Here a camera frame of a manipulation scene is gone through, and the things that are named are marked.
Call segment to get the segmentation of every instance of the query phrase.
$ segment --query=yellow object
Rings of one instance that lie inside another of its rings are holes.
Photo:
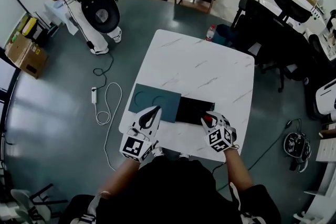
[[[30,32],[30,30],[34,27],[36,24],[37,19],[36,18],[30,18],[26,26],[22,30],[22,35],[27,36]]]

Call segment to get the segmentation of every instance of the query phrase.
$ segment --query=marble tabletop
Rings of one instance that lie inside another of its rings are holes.
[[[134,113],[128,111],[137,83],[181,93],[183,97],[215,102],[215,111],[237,130],[242,150],[251,107],[254,58],[202,39],[157,30],[130,93],[119,131],[128,130]],[[208,147],[203,127],[161,121],[159,145],[174,151],[223,162],[223,153]]]

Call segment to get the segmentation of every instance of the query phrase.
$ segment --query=whiteboard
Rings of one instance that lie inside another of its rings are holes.
[[[25,11],[16,0],[0,0],[0,47],[4,48]]]

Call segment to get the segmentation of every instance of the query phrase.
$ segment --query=plastic bottle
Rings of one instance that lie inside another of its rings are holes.
[[[206,33],[205,40],[206,41],[211,41],[212,38],[214,37],[214,34],[215,34],[215,25],[211,25],[208,32]]]

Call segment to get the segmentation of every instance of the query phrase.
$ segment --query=sneaker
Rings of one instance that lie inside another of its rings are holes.
[[[112,38],[115,41],[115,43],[119,43],[121,41],[121,33],[122,33],[122,31],[121,31],[121,29],[120,29],[119,26],[116,29],[119,30],[119,33],[118,33],[118,35],[116,35],[115,37],[112,37]]]
[[[156,146],[155,149],[152,150],[152,153],[153,153],[154,157],[159,157],[159,156],[164,155],[164,153],[162,151],[162,147],[160,147],[160,146]]]
[[[185,154],[185,153],[181,153],[178,158],[187,158],[187,159],[189,159],[189,157],[190,157],[190,155]]]
[[[90,49],[90,52],[93,53],[94,55],[107,54],[109,52],[109,48],[106,48],[106,50],[99,50],[99,51]]]

